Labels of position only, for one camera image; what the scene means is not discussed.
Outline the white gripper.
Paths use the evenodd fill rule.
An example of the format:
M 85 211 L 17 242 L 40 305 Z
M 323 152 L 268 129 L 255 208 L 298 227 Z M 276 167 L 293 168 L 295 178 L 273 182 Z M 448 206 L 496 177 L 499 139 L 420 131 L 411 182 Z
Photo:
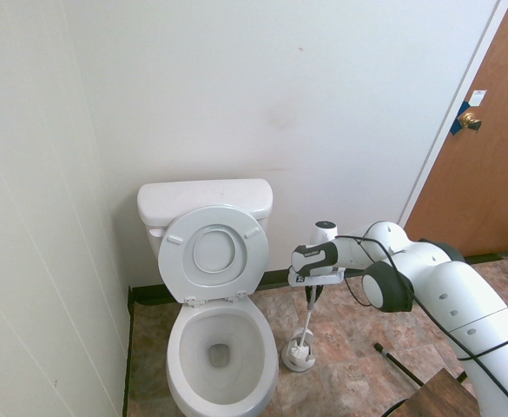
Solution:
M 344 280 L 345 269 L 334 268 L 329 274 L 309 275 L 307 277 L 297 274 L 292 267 L 288 270 L 288 285 L 291 287 L 305 287 L 307 301 L 312 300 L 313 286 L 316 286 L 315 300 L 320 298 L 325 285 L 339 284 Z

